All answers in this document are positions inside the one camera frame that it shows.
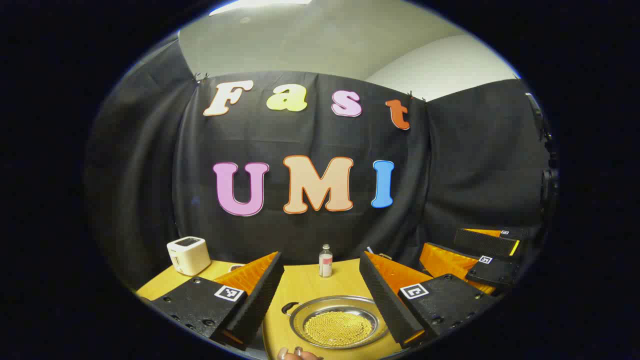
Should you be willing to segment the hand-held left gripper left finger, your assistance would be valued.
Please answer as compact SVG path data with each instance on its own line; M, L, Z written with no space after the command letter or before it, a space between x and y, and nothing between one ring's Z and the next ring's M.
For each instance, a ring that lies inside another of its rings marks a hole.
M194 276L150 304L195 333L244 351L281 282L281 256L274 251L215 280Z

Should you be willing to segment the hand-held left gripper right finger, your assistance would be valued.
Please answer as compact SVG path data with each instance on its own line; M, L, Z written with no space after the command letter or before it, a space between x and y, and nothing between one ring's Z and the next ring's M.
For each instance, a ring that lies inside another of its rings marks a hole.
M445 337L486 310L486 294L450 273L429 276L369 251L359 273L403 349Z

